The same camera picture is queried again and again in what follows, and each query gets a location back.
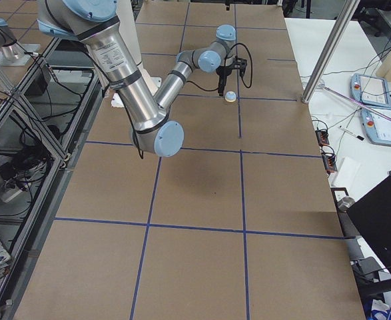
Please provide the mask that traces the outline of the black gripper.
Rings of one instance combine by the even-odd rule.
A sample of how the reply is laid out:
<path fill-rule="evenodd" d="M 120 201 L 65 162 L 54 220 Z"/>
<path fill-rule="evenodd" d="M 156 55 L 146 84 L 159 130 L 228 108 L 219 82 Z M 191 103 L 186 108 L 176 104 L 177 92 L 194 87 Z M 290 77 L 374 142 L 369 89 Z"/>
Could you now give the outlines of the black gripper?
<path fill-rule="evenodd" d="M 237 70 L 239 72 L 239 75 L 245 75 L 246 67 L 246 59 L 234 57 L 229 65 L 220 66 L 216 69 L 216 74 L 220 75 L 218 80 L 218 95 L 220 97 L 224 95 L 227 75 L 230 75 L 234 70 Z"/>

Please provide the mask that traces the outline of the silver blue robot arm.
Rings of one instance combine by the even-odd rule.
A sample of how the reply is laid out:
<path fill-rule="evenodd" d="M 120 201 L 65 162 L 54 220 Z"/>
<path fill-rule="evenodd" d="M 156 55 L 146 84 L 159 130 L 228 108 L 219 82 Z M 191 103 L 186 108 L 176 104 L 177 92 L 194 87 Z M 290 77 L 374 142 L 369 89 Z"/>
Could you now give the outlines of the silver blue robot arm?
<path fill-rule="evenodd" d="M 110 88 L 120 97 L 139 151 L 171 157 L 183 145 L 182 126 L 169 119 L 170 107 L 191 73 L 222 75 L 235 60 L 236 30 L 221 25 L 205 48 L 183 51 L 160 87 L 136 60 L 140 57 L 129 1 L 38 1 L 39 29 L 46 35 L 83 43 Z"/>

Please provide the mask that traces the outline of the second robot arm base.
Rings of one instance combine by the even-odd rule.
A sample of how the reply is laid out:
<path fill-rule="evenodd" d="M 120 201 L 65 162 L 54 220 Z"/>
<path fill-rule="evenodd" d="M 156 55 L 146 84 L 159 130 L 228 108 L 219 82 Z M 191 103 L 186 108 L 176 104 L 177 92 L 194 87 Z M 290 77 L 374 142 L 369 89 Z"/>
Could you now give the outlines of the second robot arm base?
<path fill-rule="evenodd" d="M 29 60 L 25 52 L 7 22 L 0 18 L 0 65 L 11 67 L 25 65 Z"/>

